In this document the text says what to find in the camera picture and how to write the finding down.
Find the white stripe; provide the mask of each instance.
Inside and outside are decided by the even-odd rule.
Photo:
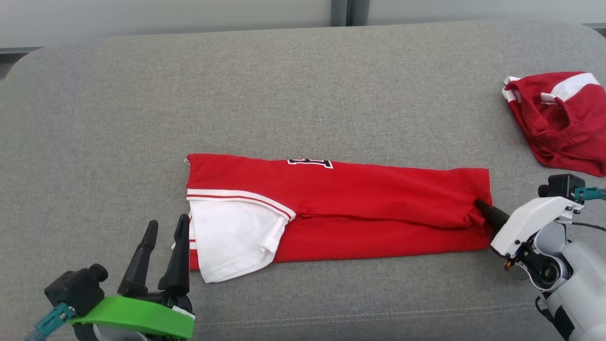
[[[519,80],[520,79],[518,77],[512,77],[512,76],[506,77],[505,78],[505,85],[509,84],[509,82],[519,81]]]
[[[505,99],[507,100],[507,102],[516,100],[516,96],[513,94],[513,91],[505,90],[505,87],[503,87],[502,91],[503,91],[503,96],[505,96]]]
[[[239,201],[247,201],[250,203],[263,204],[263,206],[274,210],[276,213],[285,217],[286,219],[294,219],[296,214],[290,208],[284,206],[283,204],[278,203],[275,200],[269,199],[263,195],[247,192],[247,191],[233,191],[230,189],[187,189],[187,200],[215,200],[215,201],[231,201],[231,200],[239,200]],[[189,195],[213,195],[216,197],[245,197],[245,198],[209,198],[209,197],[189,197]],[[280,210],[276,210],[275,206],[282,211],[286,212],[290,217],[286,216]]]
[[[545,104],[555,104],[556,95],[552,95],[550,93],[541,92],[541,101],[546,102]]]
[[[559,82],[553,87],[551,95],[559,97],[560,100],[568,101],[588,84],[600,85],[598,80],[590,73],[582,73]]]

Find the red stripe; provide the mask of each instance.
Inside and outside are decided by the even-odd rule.
[[[200,264],[198,263],[198,252],[196,250],[190,250],[190,270],[200,270]]]
[[[257,198],[243,197],[243,196],[240,196],[240,195],[234,195],[234,196],[229,196],[229,197],[220,197],[220,196],[218,196],[218,195],[188,194],[187,196],[188,196],[188,197],[201,197],[201,198],[240,198],[240,199],[249,199],[249,200],[255,200],[255,201],[258,201],[258,202],[260,202],[260,203],[267,204],[267,205],[269,205],[269,206],[271,206],[271,207],[275,208],[276,210],[278,210],[278,211],[280,211],[280,212],[284,213],[284,214],[285,214],[285,215],[288,217],[288,219],[289,219],[289,220],[293,218],[293,217],[291,217],[291,216],[290,216],[290,214],[288,214],[288,212],[284,211],[283,209],[279,209],[279,208],[277,208],[276,206],[274,206],[274,205],[272,205],[272,204],[270,204],[270,203],[267,203],[267,202],[265,202],[265,201],[263,201],[263,200],[257,199]]]

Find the garment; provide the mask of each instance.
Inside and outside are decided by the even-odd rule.
[[[507,77],[503,95],[536,159],[606,176],[606,92],[585,72]]]
[[[415,169],[328,160],[191,154],[198,265],[220,282],[272,261],[395,257],[484,249],[487,169]]]

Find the couch cushion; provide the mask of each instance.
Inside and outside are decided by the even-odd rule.
[[[114,294],[147,222],[148,286],[187,212],[192,152],[448,169],[489,167],[496,206],[547,177],[508,112],[506,76],[586,70],[606,41],[575,24],[479,21],[122,36],[47,47],[0,83],[2,334],[21,340],[43,289],[103,264]],[[588,184],[606,180],[578,174]],[[604,223],[604,204],[582,216]],[[574,228],[604,255],[606,235]],[[197,340],[556,340],[537,292],[491,251],[283,263],[225,283],[191,276]],[[74,339],[69,328],[54,335]]]

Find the printed number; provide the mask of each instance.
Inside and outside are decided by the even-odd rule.
[[[288,161],[289,164],[321,164],[326,168],[333,168],[333,163],[328,160],[310,160],[308,158],[296,158]]]

